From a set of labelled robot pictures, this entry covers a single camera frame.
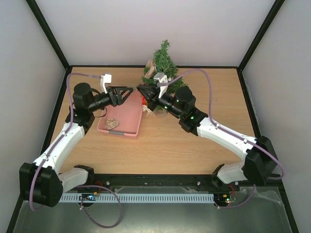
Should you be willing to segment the red ribbon bow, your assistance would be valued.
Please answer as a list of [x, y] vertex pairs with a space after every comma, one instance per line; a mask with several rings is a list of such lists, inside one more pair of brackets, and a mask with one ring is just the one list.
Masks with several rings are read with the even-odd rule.
[[146, 99], [145, 99], [145, 84], [142, 85], [142, 87], [140, 88], [140, 93], [142, 95], [142, 105], [146, 104]]

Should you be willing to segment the beige fabric bow ornament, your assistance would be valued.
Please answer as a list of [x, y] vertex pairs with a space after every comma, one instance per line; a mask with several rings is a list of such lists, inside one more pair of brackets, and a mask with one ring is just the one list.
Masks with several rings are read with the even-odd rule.
[[156, 67], [154, 61], [153, 60], [148, 61], [144, 68], [144, 77], [149, 79], [155, 70]]

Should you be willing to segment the pink perforated plastic basket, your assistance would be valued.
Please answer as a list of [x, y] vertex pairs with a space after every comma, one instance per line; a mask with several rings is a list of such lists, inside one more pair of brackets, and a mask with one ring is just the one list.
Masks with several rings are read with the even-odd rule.
[[[97, 131], [107, 135], [115, 135], [137, 139], [142, 116], [142, 96], [134, 91], [124, 102], [116, 107], [107, 106], [107, 113], [98, 121]], [[117, 120], [119, 125], [111, 130], [106, 129], [108, 118]]]

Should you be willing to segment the small green christmas tree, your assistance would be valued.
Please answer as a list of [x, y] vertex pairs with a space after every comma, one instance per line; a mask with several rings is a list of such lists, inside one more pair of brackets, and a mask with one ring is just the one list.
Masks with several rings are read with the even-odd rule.
[[179, 99], [178, 95], [182, 94], [183, 91], [187, 91], [189, 87], [182, 78], [177, 79], [178, 67], [168, 53], [170, 46], [170, 42], [164, 40], [162, 41], [160, 48], [155, 50], [152, 60], [154, 61], [156, 70], [149, 79], [143, 76], [141, 78], [143, 81], [141, 85], [156, 85], [154, 76], [159, 72], [165, 73], [168, 78], [168, 89], [162, 98], [159, 99], [161, 109], [157, 110], [167, 111], [174, 117], [180, 118], [183, 113], [182, 108], [184, 107], [184, 104]]

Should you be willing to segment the wooden heart ornament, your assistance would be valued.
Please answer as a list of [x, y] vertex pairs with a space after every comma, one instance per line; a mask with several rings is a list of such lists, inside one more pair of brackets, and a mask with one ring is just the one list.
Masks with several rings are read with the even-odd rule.
[[109, 118], [107, 118], [107, 120], [105, 122], [105, 129], [110, 131], [110, 130], [118, 127], [119, 124], [120, 124], [120, 122], [118, 120], [109, 117]]

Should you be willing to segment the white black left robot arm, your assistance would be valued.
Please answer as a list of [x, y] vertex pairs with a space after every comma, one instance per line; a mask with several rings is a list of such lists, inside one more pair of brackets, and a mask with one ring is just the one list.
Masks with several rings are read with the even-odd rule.
[[94, 112], [122, 105], [133, 91], [131, 87], [112, 86], [94, 95], [95, 89], [87, 83], [74, 87], [62, 131], [33, 163], [24, 163], [19, 169], [20, 192], [33, 211], [37, 210], [35, 204], [54, 207], [64, 193], [92, 182], [94, 170], [91, 167], [77, 165], [64, 173], [60, 173], [60, 168], [91, 128]]

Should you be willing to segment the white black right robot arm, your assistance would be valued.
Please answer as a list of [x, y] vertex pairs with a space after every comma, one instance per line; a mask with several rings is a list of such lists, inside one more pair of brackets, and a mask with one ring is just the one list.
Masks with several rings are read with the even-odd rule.
[[211, 116], [195, 107], [196, 98], [187, 86], [179, 88], [173, 96], [156, 85], [139, 85], [137, 89], [150, 110], [157, 106], [164, 108], [179, 119], [184, 131], [212, 140], [241, 158], [241, 162], [216, 168], [212, 178], [215, 189], [223, 190], [229, 183], [246, 180], [264, 186], [268, 179], [273, 179], [272, 173], [277, 163], [269, 138], [246, 136], [213, 121]]

